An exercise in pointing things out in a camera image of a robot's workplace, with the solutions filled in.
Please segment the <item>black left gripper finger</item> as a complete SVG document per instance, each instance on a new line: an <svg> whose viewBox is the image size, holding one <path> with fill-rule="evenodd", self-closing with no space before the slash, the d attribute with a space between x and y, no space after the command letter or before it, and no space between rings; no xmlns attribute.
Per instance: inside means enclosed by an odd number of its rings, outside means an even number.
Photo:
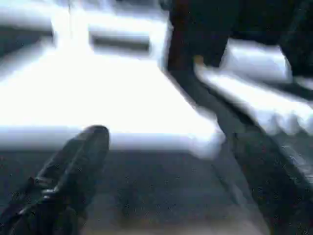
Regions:
<svg viewBox="0 0 313 235"><path fill-rule="evenodd" d="M78 235L109 150L110 133L94 125L71 138L0 215L2 235Z"/></svg>

